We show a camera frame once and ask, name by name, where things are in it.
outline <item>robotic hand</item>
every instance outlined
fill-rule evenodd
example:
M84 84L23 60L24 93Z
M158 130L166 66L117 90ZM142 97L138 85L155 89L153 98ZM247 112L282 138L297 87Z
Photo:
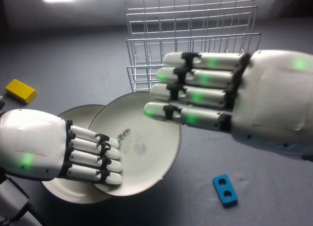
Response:
M121 184L118 148L117 140L49 113L12 110L0 117L0 167L24 179Z
M313 154L313 56L173 52L156 74L147 116L231 133L246 145Z

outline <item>gray tabletop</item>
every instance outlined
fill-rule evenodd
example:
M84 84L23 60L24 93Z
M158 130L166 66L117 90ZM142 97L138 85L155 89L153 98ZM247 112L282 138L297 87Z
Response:
M259 49L313 54L313 19L258 21ZM38 91L27 106L5 97L6 110L58 115L85 104L108 104L131 92L126 28L67 31L6 39L0 46L0 94L17 78ZM313 163L236 143L230 135L183 127L178 158L165 178L131 197L93 205L64 202L40 182L14 178L53 225L234 226L311 225ZM224 209L212 178L228 174L238 205Z

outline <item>white wall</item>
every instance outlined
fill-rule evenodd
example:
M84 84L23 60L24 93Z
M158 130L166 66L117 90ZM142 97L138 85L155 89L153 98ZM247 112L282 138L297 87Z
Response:
M3 0L13 30L125 24L124 0ZM291 0L256 0L258 18L275 18Z

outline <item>metal wire rack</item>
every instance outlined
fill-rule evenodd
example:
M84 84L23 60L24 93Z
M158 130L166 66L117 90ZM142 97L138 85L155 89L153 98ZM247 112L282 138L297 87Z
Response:
M172 51L254 52L255 0L125 0L132 91L150 90Z

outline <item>plate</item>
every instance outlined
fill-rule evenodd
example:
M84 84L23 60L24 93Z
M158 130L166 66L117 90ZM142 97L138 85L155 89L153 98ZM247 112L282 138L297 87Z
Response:
M148 92L126 94L108 104L89 130L120 141L123 182L95 186L110 195L129 196L155 185L173 165L180 147L180 126L147 117Z
M104 105L80 106L60 114L59 117L64 120L73 120L76 126L87 129L92 120L104 107ZM108 194L100 192L91 183L58 178L51 181L43 181L42 183L53 195L71 203L97 203L110 198Z

